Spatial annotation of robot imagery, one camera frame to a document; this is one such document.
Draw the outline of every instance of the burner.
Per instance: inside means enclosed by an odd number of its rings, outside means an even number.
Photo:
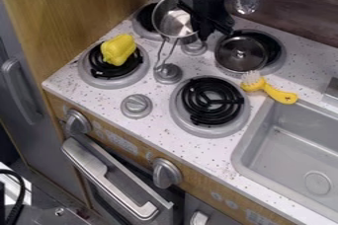
[[[151,3],[141,8],[132,18],[133,30],[142,38],[163,40],[152,25],[152,11],[157,3]]]
[[[275,38],[274,36],[270,34],[260,32],[260,31],[255,31],[255,30],[239,30],[239,31],[235,31],[231,37],[232,38],[236,38],[236,37],[253,38],[259,41],[263,45],[263,47],[265,48],[268,54],[268,59],[267,59],[267,62],[265,63],[265,66],[259,71],[264,76],[278,71],[280,68],[282,68],[282,66],[286,62],[286,59],[287,59],[286,49],[284,48],[283,44],[277,38]],[[229,37],[222,37],[218,41],[216,49],[215,49],[215,55],[217,55],[217,52],[220,50],[221,44],[227,39],[229,39]],[[221,64],[219,64],[218,62],[216,62],[216,66],[230,76],[233,76],[236,78],[241,77],[241,73],[236,74],[231,70],[227,70],[223,68]]]
[[[98,43],[85,51],[79,59],[78,71],[87,84],[101,89],[119,89],[131,86],[141,80],[149,70],[150,60],[140,45],[122,66],[103,61]]]
[[[181,98],[195,125],[230,122],[244,104],[244,98],[234,86],[216,78],[192,79],[183,87]]]
[[[143,62],[139,49],[130,56],[126,63],[121,66],[115,66],[110,63],[106,63],[103,60],[101,52],[101,43],[93,47],[88,55],[90,65],[92,66],[91,72],[95,78],[118,78],[130,74],[134,71],[139,64]]]
[[[245,93],[225,79],[202,76],[180,84],[170,99],[174,121],[202,138],[220,138],[240,130],[250,115]]]
[[[143,7],[136,15],[136,20],[148,31],[156,33],[152,25],[152,12],[154,11],[157,3],[151,3]]]

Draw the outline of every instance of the yellow brush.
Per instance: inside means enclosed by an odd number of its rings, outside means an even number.
[[[255,92],[264,90],[275,101],[286,105],[292,105],[298,100],[298,95],[279,91],[269,85],[264,77],[258,71],[249,71],[242,75],[242,83],[240,87],[245,92]]]

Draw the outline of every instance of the brush bristles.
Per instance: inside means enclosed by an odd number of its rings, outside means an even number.
[[[242,75],[242,82],[245,85],[250,86],[252,84],[257,83],[260,78],[261,74],[259,73],[259,71],[249,71]]]

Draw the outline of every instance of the sink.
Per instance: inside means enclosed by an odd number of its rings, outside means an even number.
[[[241,175],[338,222],[338,114],[267,99],[231,157]]]

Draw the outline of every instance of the speckled countertop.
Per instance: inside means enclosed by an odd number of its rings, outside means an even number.
[[[332,76],[338,76],[338,49],[282,31],[268,28],[253,22],[236,18],[236,29],[254,29],[269,33],[278,38],[288,52],[287,61],[282,69],[267,76],[273,85],[286,91],[294,91],[310,103],[321,105],[322,94]],[[139,37],[131,28],[131,21],[125,20],[102,39],[113,38],[122,33],[134,35],[150,55],[151,66],[156,59],[160,42]],[[215,67],[212,50],[219,35],[212,35],[209,50],[201,56],[185,55],[177,47],[171,60],[184,70],[184,80],[198,75],[216,75],[237,84],[238,79],[227,76]],[[77,105],[97,118],[116,126],[137,137],[158,150],[175,157],[212,177],[216,181],[253,199],[265,207],[298,224],[336,224],[335,222],[305,208],[274,191],[239,175],[231,165],[230,156],[242,134],[256,112],[260,109],[265,94],[250,95],[251,116],[247,125],[239,132],[220,139],[204,139],[193,136],[172,120],[169,114],[169,98],[176,85],[161,85],[154,81],[152,71],[136,84],[119,90],[101,90],[84,83],[77,72],[79,56],[45,80],[43,87]],[[120,111],[122,100],[131,94],[147,95],[154,104],[153,112],[146,118],[135,120],[126,118]],[[211,195],[224,204],[226,196],[216,192]]]

